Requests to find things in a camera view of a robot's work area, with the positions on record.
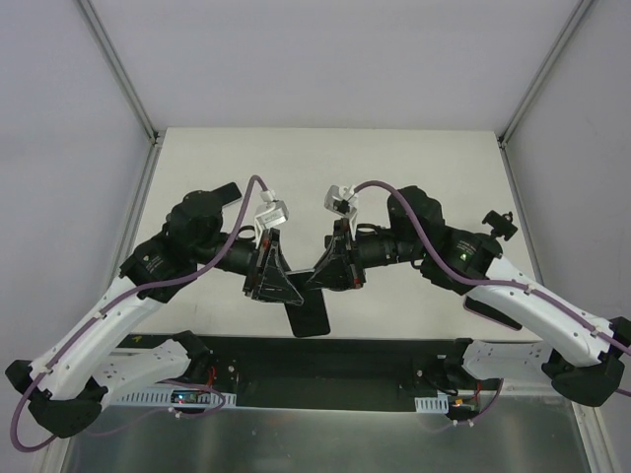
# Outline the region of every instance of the gray wall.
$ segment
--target gray wall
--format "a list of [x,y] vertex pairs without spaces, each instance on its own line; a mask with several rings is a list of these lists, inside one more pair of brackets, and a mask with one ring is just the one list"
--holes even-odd
[[[631,316],[630,51],[631,2],[599,1],[508,149],[545,283],[606,317]],[[631,471],[631,399],[602,412]]]
[[94,0],[159,129],[499,130],[577,0]]
[[[104,283],[148,152],[73,2],[0,7],[0,368],[49,348]],[[30,471],[0,376],[0,471]],[[24,416],[24,440],[40,429]]]

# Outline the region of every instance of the metal frame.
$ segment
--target metal frame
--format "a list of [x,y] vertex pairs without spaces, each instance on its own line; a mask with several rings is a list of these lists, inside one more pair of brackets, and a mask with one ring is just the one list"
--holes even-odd
[[111,260],[110,267],[107,272],[107,278],[104,283],[103,291],[109,287],[109,283],[111,283],[118,272],[118,266],[120,266],[133,249],[136,233],[138,232],[138,226],[140,225],[140,217],[142,216],[142,212],[145,208],[145,202],[147,201],[151,181],[156,170],[156,165],[158,164],[158,157],[162,151],[162,142],[163,137],[162,135],[159,135],[157,142],[150,146],[149,154],[145,158],[144,166],[140,173],[138,183],[136,184],[136,191],[134,192],[134,196],[126,212],[125,227],[118,244],[116,245],[114,258]]
[[563,26],[561,33],[556,37],[552,47],[549,52],[543,59],[543,62],[539,66],[539,69],[534,74],[532,81],[528,85],[526,89],[526,93],[524,97],[520,101],[518,107],[516,108],[513,116],[509,120],[504,132],[500,135],[500,143],[502,148],[506,148],[507,143],[510,141],[511,137],[515,134],[515,131],[520,126],[526,112],[536,99],[539,91],[545,84],[545,80],[550,75],[550,72],[554,69],[554,66],[558,62],[561,54],[565,50],[565,48],[570,43],[570,40],[574,37],[576,32],[579,29],[579,26],[583,23],[585,18],[587,17],[588,12],[592,9],[597,0],[580,0],[570,18],[568,18],[567,22]]
[[[145,165],[143,167],[138,185],[136,188],[133,201],[127,211],[127,224],[123,231],[123,234],[117,245],[115,256],[112,258],[112,264],[110,271],[108,272],[109,281],[115,274],[120,261],[128,254],[136,235],[142,210],[146,200],[146,196],[151,184],[151,179],[156,167],[156,162],[160,154],[161,143],[159,141],[159,132],[154,127],[152,120],[150,119],[142,101],[138,97],[136,90],[127,75],[125,68],[109,38],[103,22],[99,18],[99,15],[92,4],[91,0],[74,0],[75,4],[82,17],[86,21],[87,27],[93,35],[99,49],[101,50],[105,62],[110,68],[113,78],[119,85],[121,92],[127,99],[132,112],[136,119],[142,126],[145,134],[151,143],[150,152],[146,158]],[[516,130],[522,123],[527,111],[532,106],[532,103],[536,99],[539,91],[544,86],[547,77],[554,69],[554,66],[561,57],[563,51],[569,44],[572,37],[577,32],[579,26],[583,23],[587,17],[589,11],[592,9],[597,0],[579,0],[573,12],[571,13],[568,21],[564,25],[560,34],[556,37],[552,47],[548,54],[544,58],[541,66],[536,71],[532,81],[528,85],[524,97],[520,100],[515,112],[506,125],[504,131],[500,135],[499,145],[502,154],[502,160],[504,162],[507,178],[509,180],[511,190],[513,192],[517,211],[520,216],[523,225],[523,232],[526,238],[526,245],[532,266],[535,270],[535,277],[537,281],[543,282],[539,264],[536,258],[536,253],[533,248],[532,240],[528,230],[526,213],[524,211],[523,201],[521,199],[519,188],[516,183],[515,176],[511,169],[510,159],[507,157],[505,149],[507,143],[514,136]],[[515,394],[515,390],[508,388],[511,394]],[[575,405],[575,413],[581,437],[584,442],[586,453],[588,455],[590,465],[595,472],[619,472],[620,467],[616,464],[615,455],[610,448],[610,442],[606,434],[606,428],[604,422],[600,416],[599,410],[586,408],[583,406]],[[61,470],[63,458],[69,445],[68,440],[58,440],[51,444],[51,446],[45,450],[42,450],[35,458],[35,471],[45,473],[58,473]]]
[[127,99],[129,106],[136,116],[136,119],[142,126],[143,130],[147,135],[147,138],[151,141],[151,143],[156,142],[156,138],[158,137],[158,131],[154,127],[151,118],[147,114],[147,110],[144,105],[140,101],[138,94],[136,93],[136,89],[134,88],[125,68],[120,61],[120,57],[118,57],[118,53],[105,30],[103,22],[99,18],[99,14],[95,9],[95,6],[92,4],[91,0],[75,0],[75,4],[81,13],[81,16],[86,21],[86,25],[90,30],[90,33],[95,39],[97,46],[101,50],[105,62],[109,66],[109,70],[111,71],[111,75],[114,80],[120,87],[120,91]]
[[[118,348],[154,349],[168,339],[130,334]],[[459,359],[466,349],[454,340],[199,339],[218,357],[218,380],[230,369],[240,374],[241,382],[232,386],[238,406],[279,409],[414,412],[414,397],[436,396],[418,373],[429,374],[437,360]],[[494,379],[481,384],[484,390],[498,385]],[[463,379],[458,390],[475,385],[473,378]]]

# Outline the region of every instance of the white bracket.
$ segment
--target white bracket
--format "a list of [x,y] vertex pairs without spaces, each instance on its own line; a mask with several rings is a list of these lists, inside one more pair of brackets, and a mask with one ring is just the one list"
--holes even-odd
[[289,220],[289,211],[285,202],[276,200],[273,190],[263,190],[260,197],[265,202],[256,208],[254,215],[254,243],[260,243],[263,231],[273,229]]
[[447,394],[442,392],[437,397],[415,397],[414,405],[418,414],[447,414],[450,411]]
[[359,197],[355,192],[354,185],[350,187],[331,185],[324,197],[324,208],[347,218],[351,228],[351,236],[355,237],[357,233]]
[[552,347],[545,342],[488,343],[473,341],[462,356],[462,367],[476,379],[501,377],[550,385],[541,370]]
[[[197,403],[177,404],[172,402],[173,394],[179,391],[185,392],[185,387],[167,387],[155,386],[142,389],[140,391],[131,392],[125,396],[116,399],[111,403],[112,406],[125,407],[176,407],[181,409],[208,409],[217,407],[221,404],[221,399],[216,394],[200,393],[197,395]],[[227,407],[237,407],[237,394],[222,393],[226,398],[226,404],[222,409]]]

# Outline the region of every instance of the cable clip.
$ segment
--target cable clip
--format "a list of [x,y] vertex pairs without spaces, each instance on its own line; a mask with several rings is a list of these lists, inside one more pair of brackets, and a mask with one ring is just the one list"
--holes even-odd
[[173,406],[171,406],[170,408],[168,408],[168,409],[167,409],[167,412],[171,412],[171,413],[175,412],[175,418],[176,418],[176,419],[179,419],[179,417],[181,416],[181,412],[179,412],[179,411],[175,411],[175,409],[174,409],[174,407],[173,407]]
[[41,367],[39,367],[39,369],[37,371],[35,371],[36,373],[44,373],[44,374],[51,374],[52,373],[52,368],[48,368],[46,365],[42,365]]

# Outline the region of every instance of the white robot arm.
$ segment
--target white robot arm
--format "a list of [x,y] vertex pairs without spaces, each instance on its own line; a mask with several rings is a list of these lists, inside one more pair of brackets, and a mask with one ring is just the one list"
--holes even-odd
[[[373,186],[390,193],[390,228],[363,225],[358,228],[371,231],[351,237],[345,237],[348,231],[341,231],[331,239],[346,241],[347,249],[342,251],[360,274],[356,281],[365,281],[366,268],[411,262],[432,284],[465,296],[468,310],[516,329],[525,327],[543,340],[531,344],[469,340],[462,359],[447,361],[451,368],[460,367],[481,380],[514,378],[551,383],[565,397],[589,406],[601,405],[615,392],[624,373],[619,357],[629,353],[631,322],[588,313],[516,268],[497,241],[498,237],[508,240],[517,231],[512,214],[490,212],[483,220],[493,228],[490,235],[474,234],[447,226],[441,204],[418,187],[397,190],[380,181],[349,187],[353,190],[345,195],[352,195],[352,201],[341,197],[339,189],[346,187],[332,186],[324,206],[347,221],[351,217],[356,220],[355,194]],[[338,252],[340,247],[329,246]],[[345,284],[354,288],[351,281]]]
[[[257,176],[250,180],[245,202],[257,180],[262,183]],[[212,382],[209,372],[216,359],[191,332],[122,361],[106,358],[142,320],[207,270],[217,266],[240,272],[248,266],[254,244],[237,240],[246,205],[232,233],[220,232],[222,207],[237,200],[233,196],[226,201],[222,190],[227,188],[186,195],[169,213],[162,231],[134,249],[121,265],[120,277],[62,340],[31,362],[17,360],[6,369],[23,394],[21,406],[29,400],[29,410],[40,425],[60,438],[71,437],[94,422],[112,401],[147,385],[174,378],[193,384]],[[267,204],[255,215],[261,232],[288,217],[285,204],[270,200],[270,195],[273,191],[264,187],[261,196]],[[274,219],[269,219],[270,211]],[[198,264],[205,266],[197,270]],[[13,424],[12,438],[17,422]]]

